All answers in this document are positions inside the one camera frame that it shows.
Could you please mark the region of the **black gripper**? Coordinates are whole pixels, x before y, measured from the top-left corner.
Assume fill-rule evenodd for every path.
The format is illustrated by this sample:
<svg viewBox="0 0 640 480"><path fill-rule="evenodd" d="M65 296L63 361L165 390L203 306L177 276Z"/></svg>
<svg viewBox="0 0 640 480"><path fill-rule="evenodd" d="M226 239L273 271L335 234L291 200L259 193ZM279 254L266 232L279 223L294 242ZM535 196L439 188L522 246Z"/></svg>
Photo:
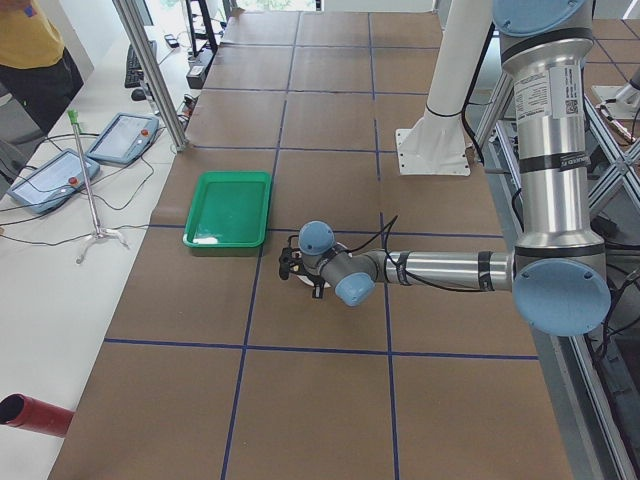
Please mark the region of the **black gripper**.
<svg viewBox="0 0 640 480"><path fill-rule="evenodd" d="M294 236L289 236L287 245L282 249L279 256L279 277L281 280L288 280L291 274L299 279L307 279L311 282L312 298L322 299L324 296L324 280L309 271L302 260L302 252L299 247L292 245Z"/></svg>

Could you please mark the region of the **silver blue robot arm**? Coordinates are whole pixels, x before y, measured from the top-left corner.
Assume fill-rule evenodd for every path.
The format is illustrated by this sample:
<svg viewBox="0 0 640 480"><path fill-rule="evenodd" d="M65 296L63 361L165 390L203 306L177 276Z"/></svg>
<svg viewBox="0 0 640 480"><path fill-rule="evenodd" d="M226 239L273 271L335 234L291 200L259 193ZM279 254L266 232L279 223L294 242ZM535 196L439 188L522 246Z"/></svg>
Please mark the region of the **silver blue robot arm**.
<svg viewBox="0 0 640 480"><path fill-rule="evenodd" d="M509 253L350 250L324 222L305 224L279 259L361 304L376 283L461 292L508 290L521 317L555 336L594 330L611 296L603 239L590 225L581 66L593 44L588 1L455 1L423 116L396 133L404 175L464 175L463 110L486 43L500 36L513 82L523 231Z"/></svg>

